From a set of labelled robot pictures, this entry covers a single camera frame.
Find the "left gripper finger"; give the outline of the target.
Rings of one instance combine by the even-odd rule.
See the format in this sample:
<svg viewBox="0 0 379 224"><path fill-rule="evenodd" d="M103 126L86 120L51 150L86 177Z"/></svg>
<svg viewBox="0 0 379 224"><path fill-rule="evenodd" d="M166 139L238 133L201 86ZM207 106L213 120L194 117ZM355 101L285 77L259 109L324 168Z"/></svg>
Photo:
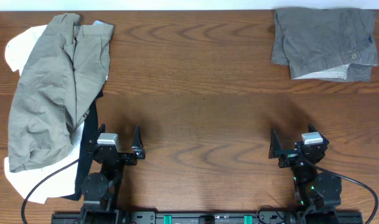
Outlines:
<svg viewBox="0 0 379 224"><path fill-rule="evenodd" d="M142 139L141 139L141 132L140 132L140 126L136 125L134 130L134 138L133 143L131 145L132 149L144 149Z"/></svg>
<svg viewBox="0 0 379 224"><path fill-rule="evenodd" d="M89 140L89 143L90 144L96 144L97 143L97 140L98 138L100 137L100 135L102 133L105 132L105 124L102 124L97 131L95 131L93 134L90 135L90 140Z"/></svg>

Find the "khaki green shorts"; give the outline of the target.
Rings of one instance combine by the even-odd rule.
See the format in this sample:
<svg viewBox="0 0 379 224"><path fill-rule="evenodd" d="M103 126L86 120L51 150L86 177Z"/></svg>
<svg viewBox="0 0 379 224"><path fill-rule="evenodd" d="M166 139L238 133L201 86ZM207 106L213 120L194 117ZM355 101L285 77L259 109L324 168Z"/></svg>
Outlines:
<svg viewBox="0 0 379 224"><path fill-rule="evenodd" d="M13 97L8 123L10 172L41 169L73 150L72 133L109 74L114 27L55 16L35 43Z"/></svg>

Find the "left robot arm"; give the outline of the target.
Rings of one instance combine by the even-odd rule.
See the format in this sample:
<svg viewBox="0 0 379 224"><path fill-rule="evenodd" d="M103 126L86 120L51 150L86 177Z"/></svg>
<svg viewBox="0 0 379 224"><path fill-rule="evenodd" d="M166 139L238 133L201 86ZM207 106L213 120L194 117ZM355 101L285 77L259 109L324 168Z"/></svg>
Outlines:
<svg viewBox="0 0 379 224"><path fill-rule="evenodd" d="M120 152L118 135L106 133L102 124L89 141L87 153L101 165L99 172L88 174L81 186L84 196L80 224L128 224L130 214L117 208L119 189L126 166L146 158L140 127L134 130L132 152Z"/></svg>

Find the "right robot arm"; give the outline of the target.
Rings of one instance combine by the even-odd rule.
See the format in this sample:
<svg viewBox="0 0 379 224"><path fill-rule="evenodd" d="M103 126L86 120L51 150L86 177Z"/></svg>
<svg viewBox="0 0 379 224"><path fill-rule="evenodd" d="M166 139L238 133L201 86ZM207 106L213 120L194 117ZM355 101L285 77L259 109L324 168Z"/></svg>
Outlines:
<svg viewBox="0 0 379 224"><path fill-rule="evenodd" d="M290 168L293 173L294 194L300 207L285 214L284 223L338 223L336 206L341 204L341 178L316 168L325 156L329 141L312 124L308 132L284 149L277 132L271 130L270 159L278 159L278 167Z"/></svg>

